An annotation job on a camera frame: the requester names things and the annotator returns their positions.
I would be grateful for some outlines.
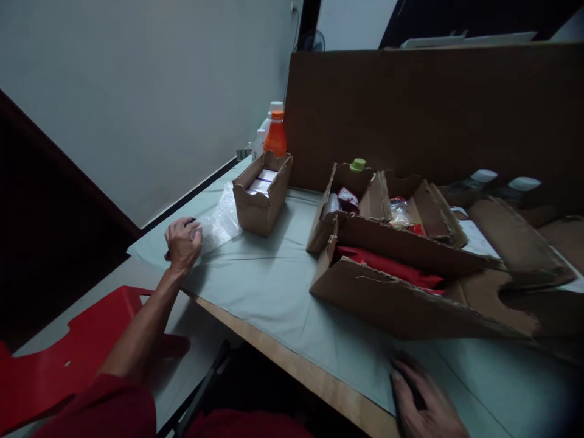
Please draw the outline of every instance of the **orange bottle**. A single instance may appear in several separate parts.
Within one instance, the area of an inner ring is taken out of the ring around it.
[[[284,134],[284,112],[272,111],[272,121],[266,140],[263,142],[263,151],[271,150],[274,155],[281,157],[286,153],[286,135]]]

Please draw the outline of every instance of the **bottle cap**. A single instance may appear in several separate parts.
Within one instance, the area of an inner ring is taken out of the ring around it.
[[[360,172],[365,169],[365,163],[366,161],[363,158],[355,158],[349,166],[349,169],[353,172]]]
[[[488,169],[479,169],[470,176],[471,179],[479,181],[480,183],[488,183],[489,181],[493,181],[496,177],[497,173]]]
[[[272,120],[284,120],[284,112],[283,111],[272,111]]]
[[[541,181],[538,181],[537,179],[529,178],[528,176],[520,176],[519,178],[515,178],[508,185],[512,189],[519,190],[520,192],[528,192],[538,187],[540,184]]]
[[[269,110],[272,113],[274,111],[283,111],[284,110],[284,104],[283,104],[283,102],[280,102],[279,100],[274,100],[273,102],[270,102],[269,103]]]

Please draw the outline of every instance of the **forearm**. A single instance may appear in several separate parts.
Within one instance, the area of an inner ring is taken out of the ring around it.
[[[137,379],[157,347],[186,272],[167,269],[155,292],[130,322],[98,374]]]

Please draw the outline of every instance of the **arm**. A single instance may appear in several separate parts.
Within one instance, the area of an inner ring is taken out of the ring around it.
[[[173,222],[164,236],[171,264],[155,292],[130,322],[109,353],[98,374],[138,379],[149,361],[169,320],[179,288],[201,253],[203,234],[198,222],[185,226],[190,218]]]

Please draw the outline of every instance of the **right hand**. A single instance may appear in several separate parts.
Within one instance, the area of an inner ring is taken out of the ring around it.
[[[392,363],[395,369],[391,381],[407,438],[470,438],[452,401],[417,360],[400,352]],[[416,408],[412,390],[402,374],[416,386],[428,409]]]
[[[186,224],[191,219],[175,220],[164,233],[170,251],[170,269],[181,275],[189,273],[201,254],[203,230],[200,222]]]

